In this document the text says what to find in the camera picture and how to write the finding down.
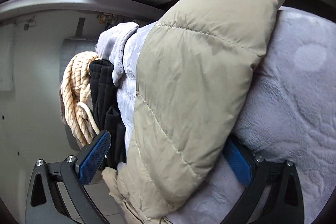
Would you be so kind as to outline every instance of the metal screw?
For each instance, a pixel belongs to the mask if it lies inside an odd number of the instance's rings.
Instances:
[[[69,157],[67,157],[67,162],[73,162],[75,160],[75,156],[69,156]]]
[[[37,165],[37,166],[41,166],[41,165],[43,164],[43,162],[44,162],[43,160],[38,160],[38,161],[36,162],[36,165]]]
[[[255,160],[257,162],[262,162],[262,161],[264,161],[264,157],[263,156],[255,156]]]

